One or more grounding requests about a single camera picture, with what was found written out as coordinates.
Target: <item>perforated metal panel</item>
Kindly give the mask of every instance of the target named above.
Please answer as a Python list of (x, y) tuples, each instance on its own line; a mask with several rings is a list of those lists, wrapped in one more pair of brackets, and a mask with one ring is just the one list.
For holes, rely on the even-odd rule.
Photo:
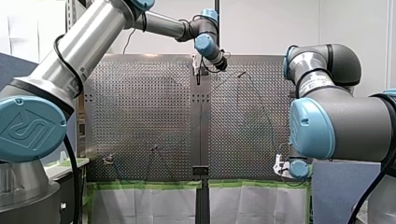
[[(191, 179), (190, 77), (191, 56), (99, 63), (86, 87), (91, 181)], [(105, 165), (110, 154), (114, 164)]]
[[(212, 76), (211, 178), (276, 178), (272, 167), (279, 145), (288, 142), (292, 91), (282, 60), (233, 56), (226, 73)], [(280, 152), (288, 154), (286, 148)]]
[(189, 55), (106, 56), (85, 88), (89, 179), (186, 180), (196, 164), (210, 178), (276, 179), (293, 90), (282, 60), (233, 56), (196, 86)]

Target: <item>green strip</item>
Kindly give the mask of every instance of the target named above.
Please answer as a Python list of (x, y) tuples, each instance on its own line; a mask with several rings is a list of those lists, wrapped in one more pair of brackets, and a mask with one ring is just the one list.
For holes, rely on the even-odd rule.
[[(87, 161), (87, 160), (88, 159), (86, 159), (86, 158), (77, 159), (77, 164), (83, 163), (84, 161)], [(57, 163), (58, 163), (57, 161), (53, 161), (53, 162), (47, 163), (45, 165), (45, 167), (49, 167), (49, 166), (55, 165)], [(67, 159), (67, 161), (62, 161), (61, 163), (59, 163), (59, 165), (60, 166), (72, 166), (68, 159)]]
[(146, 182), (118, 180), (114, 182), (89, 183), (89, 188), (99, 189), (200, 189), (201, 181)]
[(277, 181), (265, 181), (265, 180), (209, 180), (209, 187), (215, 188), (240, 188), (242, 186), (260, 187), (260, 188), (272, 188), (272, 189), (309, 189), (310, 183), (306, 182), (300, 186), (295, 185), (295, 182), (283, 183)]

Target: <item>electrical cord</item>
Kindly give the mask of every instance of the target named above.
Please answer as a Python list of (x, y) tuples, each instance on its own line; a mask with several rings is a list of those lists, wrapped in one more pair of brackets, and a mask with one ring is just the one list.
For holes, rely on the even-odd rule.
[[(233, 77), (233, 74), (229, 75), (229, 76), (228, 76), (226, 79), (224, 79), (219, 85), (217, 85), (215, 88), (213, 88), (213, 90), (211, 90), (211, 91), (209, 92), (209, 94), (207, 95), (207, 98), (206, 98), (206, 99), (208, 99), (208, 98), (212, 95), (213, 92), (215, 92), (220, 86), (222, 86), (225, 82), (227, 82), (231, 77)], [(161, 153), (160, 150), (163, 150), (163, 149), (165, 149), (165, 148), (172, 147), (172, 146), (177, 146), (177, 145), (181, 144), (182, 142), (186, 141), (189, 137), (191, 137), (191, 135), (192, 135), (192, 133), (193, 133), (193, 131), (194, 131), (195, 129), (197, 129), (198, 127), (201, 126), (202, 118), (203, 118), (203, 115), (204, 115), (203, 104), (204, 104), (204, 101), (202, 101), (202, 102), (201, 102), (201, 105), (200, 105), (199, 120), (198, 120), (198, 122), (191, 128), (190, 133), (186, 134), (180, 141), (177, 141), (177, 142), (174, 143), (174, 144), (171, 144), (171, 145), (169, 145), (169, 146), (164, 146), (164, 147), (157, 147), (157, 146), (155, 146), (155, 147), (153, 147), (153, 148), (150, 150), (149, 159), (148, 159), (148, 165), (147, 165), (147, 170), (146, 170), (146, 176), (145, 176), (145, 178), (144, 178), (145, 180), (148, 180), (148, 179), (149, 179), (149, 175), (150, 175), (150, 171), (151, 171), (151, 164), (152, 164), (152, 160), (153, 160), (153, 153), (154, 153), (155, 150), (156, 150), (157, 152)], [(163, 159), (163, 156), (160, 155), (160, 157), (162, 158), (163, 163), (166, 164), (166, 163), (165, 163), (165, 160)]]
[(55, 41), (53, 42), (53, 50), (55, 51), (56, 55), (58, 55), (58, 58), (59, 60), (61, 60), (62, 64), (66, 66), (67, 69), (69, 69), (69, 71), (75, 76), (78, 84), (78, 92), (75, 95), (75, 97), (77, 97), (82, 93), (82, 90), (84, 89), (84, 82), (76, 72), (76, 69), (74, 69), (73, 66), (64, 59), (64, 56), (62, 56), (61, 52), (59, 51), (59, 40), (61, 40), (63, 37), (64, 35), (59, 35), (58, 37), (56, 37)]
[(270, 124), (270, 128), (271, 128), (271, 144), (272, 144), (273, 151), (275, 151), (274, 125), (273, 125), (273, 123), (272, 123), (272, 121), (271, 121), (270, 116), (268, 115), (267, 110), (266, 110), (265, 107), (264, 107), (264, 101), (262, 100), (262, 96), (260, 95), (259, 91), (256, 89), (256, 87), (255, 87), (255, 85), (254, 85), (254, 82), (253, 82), (253, 80), (251, 79), (251, 75), (250, 75), (249, 73), (247, 73), (247, 77), (248, 77), (248, 79), (250, 80), (251, 87), (252, 87), (253, 90), (256, 92), (257, 96), (259, 97), (260, 103), (262, 104), (262, 105), (261, 105), (261, 107), (262, 107), (262, 112), (263, 112), (264, 116), (268, 119), (268, 122), (269, 122), (269, 124)]
[[(286, 170), (289, 170), (289, 169), (280, 170), (280, 173), (282, 174), (282, 172), (283, 172), (283, 171), (286, 171)], [(280, 178), (282, 179), (282, 182), (283, 182), (284, 184), (286, 184), (287, 186), (290, 186), (290, 187), (294, 187), (294, 188), (295, 188), (295, 187), (300, 187), (301, 185), (303, 185), (303, 184), (306, 182), (306, 178), (305, 178), (305, 179), (303, 179), (303, 181), (299, 182), (298, 184), (292, 185), (291, 183), (288, 183), (288, 182), (285, 180), (285, 178), (283, 178), (282, 175), (280, 176)]]
[(148, 28), (148, 18), (146, 16), (146, 12), (145, 11), (142, 13), (142, 20), (143, 20), (142, 32), (145, 33), (146, 29)]
[(78, 166), (76, 161), (76, 156), (74, 154), (72, 145), (70, 144), (69, 138), (67, 135), (64, 137), (64, 145), (66, 147), (67, 154), (70, 158), (70, 163), (72, 165), (72, 175), (73, 175), (73, 185), (74, 185), (74, 213), (73, 213), (73, 224), (78, 224), (79, 220), (79, 206), (81, 200), (79, 198), (79, 175), (78, 175)]
[(134, 34), (135, 31), (136, 31), (136, 28), (134, 28), (134, 29), (132, 30), (132, 32), (129, 34), (128, 40), (126, 41), (124, 50), (122, 51), (122, 54), (125, 54), (125, 50), (126, 50), (126, 48), (128, 47), (128, 45), (129, 45), (129, 41), (131, 40), (131, 36)]
[(81, 190), (80, 190), (80, 206), (79, 206), (79, 223), (82, 224), (82, 208), (83, 208), (83, 198), (84, 198), (84, 185), (85, 185), (85, 180), (86, 180), (86, 176), (87, 176), (87, 170), (85, 168), (83, 168), (83, 170), (81, 171)]

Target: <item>robot logo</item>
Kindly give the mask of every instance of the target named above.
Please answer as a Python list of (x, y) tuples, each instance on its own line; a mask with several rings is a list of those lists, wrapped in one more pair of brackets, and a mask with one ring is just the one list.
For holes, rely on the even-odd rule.
[(50, 120), (21, 109), (0, 133), (0, 138), (20, 147), (38, 150), (54, 128), (55, 124)]

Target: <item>robotic arm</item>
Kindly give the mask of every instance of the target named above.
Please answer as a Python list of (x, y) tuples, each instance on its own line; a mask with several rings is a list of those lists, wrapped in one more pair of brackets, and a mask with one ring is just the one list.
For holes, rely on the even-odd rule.
[(348, 224), (371, 193), (370, 223), (395, 223), (396, 91), (353, 97), (351, 87), (360, 82), (361, 65), (342, 45), (291, 47), (284, 72), (297, 95), (290, 108), (291, 148), (306, 158), (381, 162), (381, 173)]
[(154, 0), (96, 0), (28, 77), (0, 91), (0, 219), (4, 223), (60, 223), (60, 193), (39, 159), (64, 140), (73, 99), (122, 29), (136, 28), (195, 39), (197, 51), (217, 69), (227, 59), (216, 45), (218, 14), (205, 9), (192, 21), (148, 10)]

